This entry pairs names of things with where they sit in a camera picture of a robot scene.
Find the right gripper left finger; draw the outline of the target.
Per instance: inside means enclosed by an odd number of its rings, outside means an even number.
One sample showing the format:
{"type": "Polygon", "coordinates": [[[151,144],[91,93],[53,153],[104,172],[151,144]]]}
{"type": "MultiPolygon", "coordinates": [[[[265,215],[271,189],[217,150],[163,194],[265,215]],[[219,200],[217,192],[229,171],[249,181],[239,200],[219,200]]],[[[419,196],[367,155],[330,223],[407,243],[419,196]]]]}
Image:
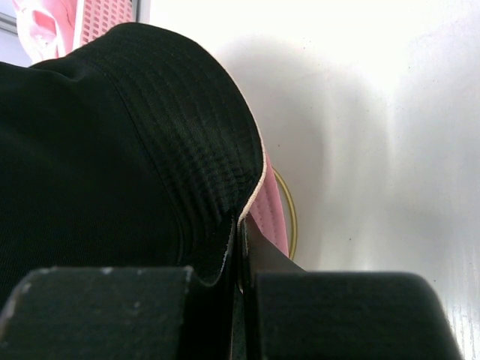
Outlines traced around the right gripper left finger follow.
{"type": "Polygon", "coordinates": [[[236,222],[185,267],[42,268],[1,312],[3,359],[228,359],[236,222]]]}

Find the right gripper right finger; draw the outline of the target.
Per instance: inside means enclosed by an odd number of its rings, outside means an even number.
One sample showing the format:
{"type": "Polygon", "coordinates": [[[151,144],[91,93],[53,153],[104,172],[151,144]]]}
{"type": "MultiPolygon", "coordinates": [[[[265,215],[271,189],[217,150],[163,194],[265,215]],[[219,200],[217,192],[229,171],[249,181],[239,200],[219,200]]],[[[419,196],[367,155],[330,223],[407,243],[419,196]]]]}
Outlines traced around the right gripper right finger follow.
{"type": "Polygon", "coordinates": [[[459,359],[437,294],[405,272],[305,271],[238,228],[249,359],[459,359]]]}

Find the gold wire hat stand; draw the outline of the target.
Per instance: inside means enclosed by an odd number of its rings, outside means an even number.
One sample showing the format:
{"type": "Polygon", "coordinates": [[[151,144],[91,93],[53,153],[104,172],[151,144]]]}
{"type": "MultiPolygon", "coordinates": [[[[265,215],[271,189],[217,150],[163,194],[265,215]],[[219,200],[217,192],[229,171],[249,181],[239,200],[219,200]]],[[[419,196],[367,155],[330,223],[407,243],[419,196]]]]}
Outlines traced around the gold wire hat stand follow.
{"type": "Polygon", "coordinates": [[[287,183],[284,181],[281,174],[273,168],[274,177],[277,183],[280,185],[283,194],[286,199],[286,204],[289,210],[289,221],[290,221],[290,242],[289,242],[289,259],[294,260],[296,255],[296,249],[298,244],[298,218],[296,213],[296,207],[293,200],[293,196],[288,188],[287,183]]]}

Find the black bucket hat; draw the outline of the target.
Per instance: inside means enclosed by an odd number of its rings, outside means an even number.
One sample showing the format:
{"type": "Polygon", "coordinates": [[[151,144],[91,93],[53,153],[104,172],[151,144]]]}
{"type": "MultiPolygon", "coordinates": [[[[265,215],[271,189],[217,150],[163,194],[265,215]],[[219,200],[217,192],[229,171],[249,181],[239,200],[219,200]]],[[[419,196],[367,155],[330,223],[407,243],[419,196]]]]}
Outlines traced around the black bucket hat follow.
{"type": "Polygon", "coordinates": [[[265,157],[233,79],[173,31],[2,64],[1,300],[35,269],[182,263],[245,216],[265,157]]]}

